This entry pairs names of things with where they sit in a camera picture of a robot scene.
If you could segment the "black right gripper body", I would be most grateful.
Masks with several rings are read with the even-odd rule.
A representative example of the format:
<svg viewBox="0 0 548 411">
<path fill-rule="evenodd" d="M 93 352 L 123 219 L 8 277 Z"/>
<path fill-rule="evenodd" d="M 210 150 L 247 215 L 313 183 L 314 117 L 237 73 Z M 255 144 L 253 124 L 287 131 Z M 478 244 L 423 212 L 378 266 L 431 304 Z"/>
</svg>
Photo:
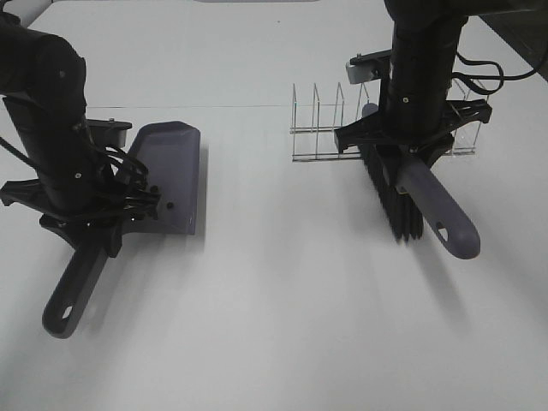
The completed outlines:
<svg viewBox="0 0 548 411">
<path fill-rule="evenodd" d="M 447 99 L 457 47 L 395 43 L 390 75 L 379 80 L 377 110 L 334 130 L 337 151 L 365 144 L 425 146 L 471 122 L 488 123 L 492 108 L 486 100 Z"/>
</svg>

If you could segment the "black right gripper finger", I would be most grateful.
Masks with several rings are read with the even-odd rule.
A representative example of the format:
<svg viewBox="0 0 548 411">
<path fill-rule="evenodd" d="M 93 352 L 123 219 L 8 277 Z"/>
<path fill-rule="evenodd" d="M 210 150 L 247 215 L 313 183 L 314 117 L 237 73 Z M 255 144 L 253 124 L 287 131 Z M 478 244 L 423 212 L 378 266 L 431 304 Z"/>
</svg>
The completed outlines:
<svg viewBox="0 0 548 411">
<path fill-rule="evenodd" d="M 386 195 L 391 188 L 396 193 L 404 195 L 405 190 L 397 183 L 398 173 L 402 165 L 402 151 L 400 147 L 393 145 L 378 145 L 376 150 L 380 164 L 378 192 L 382 195 Z"/>
</svg>

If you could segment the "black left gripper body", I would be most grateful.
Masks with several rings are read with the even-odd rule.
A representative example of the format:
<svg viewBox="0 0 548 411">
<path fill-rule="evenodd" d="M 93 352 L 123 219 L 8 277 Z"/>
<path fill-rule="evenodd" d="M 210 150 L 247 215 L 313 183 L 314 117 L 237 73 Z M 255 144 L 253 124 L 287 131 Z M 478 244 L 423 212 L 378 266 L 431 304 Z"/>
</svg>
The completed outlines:
<svg viewBox="0 0 548 411">
<path fill-rule="evenodd" d="M 156 219 L 159 195 L 148 188 L 149 169 L 123 148 L 95 146 L 87 120 L 65 126 L 47 117 L 16 118 L 24 149 L 2 144 L 36 176 L 5 182 L 2 203 L 93 228 L 112 227 L 130 217 Z"/>
</svg>

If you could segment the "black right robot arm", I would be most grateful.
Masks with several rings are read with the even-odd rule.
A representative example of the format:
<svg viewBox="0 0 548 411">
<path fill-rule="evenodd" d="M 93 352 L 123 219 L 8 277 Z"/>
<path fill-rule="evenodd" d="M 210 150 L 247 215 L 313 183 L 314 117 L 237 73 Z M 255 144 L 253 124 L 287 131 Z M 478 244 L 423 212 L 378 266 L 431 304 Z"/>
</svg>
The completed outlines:
<svg viewBox="0 0 548 411">
<path fill-rule="evenodd" d="M 458 51 L 462 29 L 472 16 L 546 9 L 545 1 L 387 1 L 393 21 L 391 47 L 352 57 L 346 65 L 352 84 L 379 81 L 374 112 L 337 128 L 339 152 L 360 149 L 374 187 L 381 195 L 408 193 L 399 184 L 405 158 L 426 169 L 447 152 L 453 133 L 469 123 L 487 123 L 487 97 L 498 91 L 480 86 L 482 75 L 454 69 L 455 61 L 482 66 Z"/>
</svg>

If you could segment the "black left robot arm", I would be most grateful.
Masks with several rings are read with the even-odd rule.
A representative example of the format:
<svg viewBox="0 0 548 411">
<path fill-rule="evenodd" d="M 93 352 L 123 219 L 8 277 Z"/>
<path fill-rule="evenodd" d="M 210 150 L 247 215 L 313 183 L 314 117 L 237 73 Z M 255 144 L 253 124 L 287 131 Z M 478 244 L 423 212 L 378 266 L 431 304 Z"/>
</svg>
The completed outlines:
<svg viewBox="0 0 548 411">
<path fill-rule="evenodd" d="M 1 145 L 37 175 L 6 182 L 1 201 L 41 212 L 73 247 L 89 239 L 115 257 L 124 222 L 157 217 L 159 196 L 146 190 L 148 168 L 123 150 L 131 124 L 86 118 L 85 83 L 86 61 L 66 39 L 1 13 L 1 96 L 24 149 Z"/>
</svg>

